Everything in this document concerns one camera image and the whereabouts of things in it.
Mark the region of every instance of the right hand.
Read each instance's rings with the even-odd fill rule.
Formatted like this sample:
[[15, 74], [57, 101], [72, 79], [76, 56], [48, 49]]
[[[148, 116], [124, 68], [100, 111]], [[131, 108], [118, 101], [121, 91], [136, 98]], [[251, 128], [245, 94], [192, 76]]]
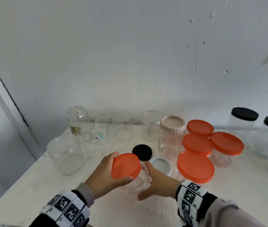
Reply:
[[149, 188], [138, 194], [137, 199], [139, 201], [142, 201], [152, 195], [171, 197], [175, 199], [177, 185], [179, 184], [179, 181], [155, 169], [150, 162], [144, 162], [144, 164], [149, 170], [149, 175], [152, 178], [152, 182]]

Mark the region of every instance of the door frame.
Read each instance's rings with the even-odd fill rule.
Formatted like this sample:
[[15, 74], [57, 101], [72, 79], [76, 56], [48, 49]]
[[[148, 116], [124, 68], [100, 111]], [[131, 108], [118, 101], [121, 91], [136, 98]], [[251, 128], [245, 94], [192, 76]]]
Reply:
[[22, 138], [24, 143], [27, 145], [28, 149], [37, 160], [43, 154], [40, 149], [40, 145], [36, 140], [35, 136], [31, 132], [30, 128], [24, 121], [21, 113], [10, 97], [8, 91], [4, 87], [0, 79], [0, 107], [7, 115], [9, 121], [12, 123], [13, 127], [16, 129], [19, 136]]

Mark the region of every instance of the left hand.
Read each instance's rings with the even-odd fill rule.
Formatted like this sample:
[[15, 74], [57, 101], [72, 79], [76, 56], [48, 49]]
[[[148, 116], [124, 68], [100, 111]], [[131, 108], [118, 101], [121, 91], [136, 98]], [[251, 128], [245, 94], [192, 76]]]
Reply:
[[92, 191], [94, 199], [100, 198], [110, 191], [120, 186], [125, 186], [133, 181], [133, 177], [131, 176], [120, 179], [112, 178], [111, 171], [113, 160], [117, 155], [119, 155], [119, 152], [113, 152], [105, 156], [91, 176], [85, 181], [85, 184]]

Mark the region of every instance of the hand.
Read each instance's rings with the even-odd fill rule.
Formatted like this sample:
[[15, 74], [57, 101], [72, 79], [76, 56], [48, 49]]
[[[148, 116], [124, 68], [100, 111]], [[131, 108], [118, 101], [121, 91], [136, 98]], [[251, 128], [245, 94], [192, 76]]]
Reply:
[[111, 190], [120, 186], [125, 186], [133, 181], [133, 177], [131, 176], [120, 179], [112, 178], [111, 171], [113, 160], [117, 155], [119, 155], [119, 152], [113, 152], [108, 156], [105, 156], [91, 176], [85, 181], [85, 184], [92, 191], [94, 199], [100, 198]]
[[179, 184], [179, 181], [155, 169], [150, 162], [144, 162], [144, 164], [146, 164], [149, 170], [149, 175], [152, 177], [152, 182], [149, 188], [142, 191], [137, 196], [137, 199], [139, 201], [142, 201], [152, 195], [171, 197], [175, 199], [177, 185]]

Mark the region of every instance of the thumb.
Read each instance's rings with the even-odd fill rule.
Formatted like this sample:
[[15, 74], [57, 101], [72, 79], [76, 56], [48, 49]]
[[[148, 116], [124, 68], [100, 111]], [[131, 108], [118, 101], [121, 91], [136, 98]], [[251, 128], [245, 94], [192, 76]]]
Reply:
[[127, 177], [115, 179], [114, 186], [116, 188], [121, 187], [121, 186], [125, 186], [125, 185], [131, 183], [133, 180], [134, 179], [132, 176], [127, 176]]
[[139, 201], [142, 201], [144, 199], [147, 199], [148, 197], [155, 195], [154, 194], [154, 189], [152, 186], [150, 186], [149, 188], [147, 188], [146, 190], [142, 191], [138, 196], [137, 199]]

